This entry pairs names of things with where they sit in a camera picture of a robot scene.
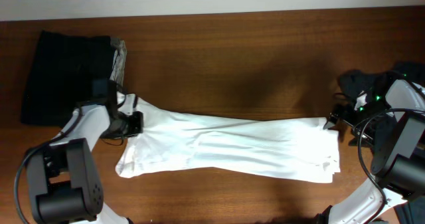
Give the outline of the white t-shirt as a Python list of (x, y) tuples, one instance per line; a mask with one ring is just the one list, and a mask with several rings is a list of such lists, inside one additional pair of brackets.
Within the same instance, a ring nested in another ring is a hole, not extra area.
[(138, 97), (143, 133), (129, 138), (120, 177), (196, 168), (331, 183), (340, 171), (338, 133), (325, 118), (243, 120), (162, 110)]

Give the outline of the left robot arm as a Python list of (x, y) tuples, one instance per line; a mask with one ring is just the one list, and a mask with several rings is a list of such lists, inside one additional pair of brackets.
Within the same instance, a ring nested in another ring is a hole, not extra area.
[(27, 151), (18, 171), (27, 175), (36, 223), (131, 223), (105, 204), (92, 150), (99, 139), (124, 142), (143, 132), (136, 104), (117, 82), (95, 80), (60, 133)]

